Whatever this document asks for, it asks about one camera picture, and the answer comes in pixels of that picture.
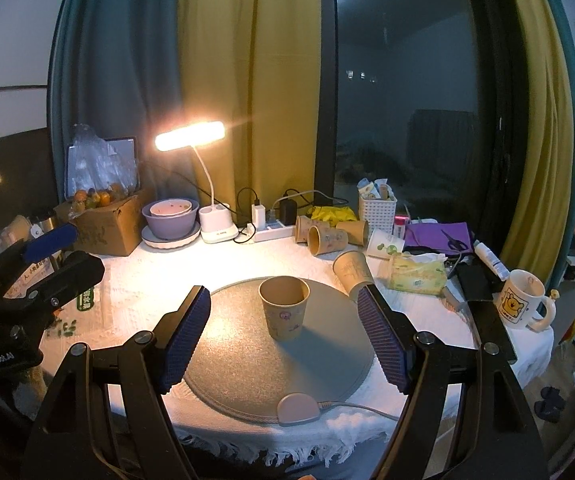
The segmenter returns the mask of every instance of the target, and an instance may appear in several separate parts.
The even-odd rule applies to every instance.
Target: white tablecloth
[[[44,339],[43,368],[54,374],[68,348],[84,340],[93,349],[122,344],[138,330],[152,330],[162,314],[174,311],[193,285],[216,290],[241,280],[289,274],[309,278],[343,290],[331,269],[337,253],[320,257],[310,255],[304,245],[293,238],[257,244],[223,242],[209,245],[199,238],[192,245],[176,251],[154,250],[142,244],[126,258],[104,257],[109,280],[112,326],[104,331],[77,334],[68,338]],[[384,260],[368,258],[375,276],[383,275]],[[388,290],[378,283],[389,305],[405,313],[417,330],[428,330],[448,345],[473,348],[469,327],[446,309],[438,298]],[[518,361],[512,366],[519,382],[525,386],[540,375],[550,359],[552,330],[533,333],[510,330]],[[460,386],[447,391],[444,416],[456,415]],[[112,409],[124,412],[120,388],[110,386]],[[374,360],[362,386],[348,402],[371,406],[400,415],[406,397],[387,383],[381,366]],[[371,438],[389,439],[395,422],[365,410],[334,408],[318,421],[289,428],[269,424],[250,424],[235,420],[208,407],[183,381],[164,397],[165,406],[178,436],[214,454],[227,452],[249,462],[267,451],[266,461],[279,462],[292,456],[306,460],[312,451],[329,461],[340,462],[353,447]]]

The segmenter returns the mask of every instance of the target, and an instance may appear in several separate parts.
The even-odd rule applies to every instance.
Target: white plate
[[[190,231],[186,237],[179,240],[162,240],[161,238],[157,238],[154,236],[149,226],[145,226],[141,231],[142,241],[154,249],[178,249],[179,247],[192,243],[200,234],[201,226],[198,222],[194,222],[192,231]]]
[[[152,216],[177,216],[189,213],[192,211],[192,203],[184,198],[170,198],[169,200],[161,200],[155,203],[150,208],[150,215]]]

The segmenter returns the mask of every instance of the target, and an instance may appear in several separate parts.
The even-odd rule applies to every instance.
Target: bowl
[[[192,203],[185,198],[168,198],[152,204],[150,215],[152,216],[180,216],[192,210]]]
[[[142,215],[147,220],[152,233],[162,240],[180,240],[184,238],[194,227],[196,213],[198,212],[198,202],[192,199],[183,199],[190,202],[191,209],[173,216],[154,216],[151,208],[158,202],[152,202],[142,208]]]

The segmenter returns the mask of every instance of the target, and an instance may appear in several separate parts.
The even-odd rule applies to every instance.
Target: white basket
[[[374,229],[392,234],[395,215],[395,198],[394,200],[365,200],[359,196],[359,217],[361,220],[367,220],[370,235]]]

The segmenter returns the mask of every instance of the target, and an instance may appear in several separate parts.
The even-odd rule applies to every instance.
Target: black shoe
[[[544,387],[541,389],[541,397],[559,410],[565,408],[565,400],[561,397],[561,391],[558,388],[554,388],[553,386]]]
[[[538,418],[556,424],[561,419],[561,410],[552,406],[547,400],[538,400],[534,403],[534,412]]]

